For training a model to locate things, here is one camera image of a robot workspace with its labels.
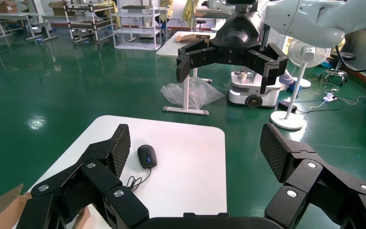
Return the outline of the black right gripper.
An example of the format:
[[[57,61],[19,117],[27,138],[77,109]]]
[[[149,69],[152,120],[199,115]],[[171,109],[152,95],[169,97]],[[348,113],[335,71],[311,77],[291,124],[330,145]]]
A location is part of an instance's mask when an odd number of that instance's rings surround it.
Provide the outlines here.
[[[191,69],[213,63],[248,67],[262,76],[260,94],[286,70],[288,57],[274,43],[260,51],[263,19],[257,12],[234,12],[217,31],[213,46],[204,38],[178,49],[176,80],[183,83]]]

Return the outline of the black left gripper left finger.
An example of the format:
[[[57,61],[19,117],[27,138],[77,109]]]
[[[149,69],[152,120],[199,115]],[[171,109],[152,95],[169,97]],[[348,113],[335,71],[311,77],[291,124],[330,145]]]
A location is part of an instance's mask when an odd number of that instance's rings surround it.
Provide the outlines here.
[[[134,229],[147,221],[148,209],[120,179],[130,147],[126,124],[109,139],[90,144],[75,164],[32,188],[17,227],[63,229],[88,205],[113,229]]]

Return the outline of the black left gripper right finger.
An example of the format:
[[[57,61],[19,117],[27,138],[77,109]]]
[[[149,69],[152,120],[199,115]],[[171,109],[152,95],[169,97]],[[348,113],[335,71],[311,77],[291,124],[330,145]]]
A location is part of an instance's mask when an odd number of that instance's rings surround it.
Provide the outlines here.
[[[260,148],[282,187],[264,216],[295,228],[309,205],[320,208],[342,229],[366,229],[366,181],[325,162],[308,144],[285,138],[265,124]]]

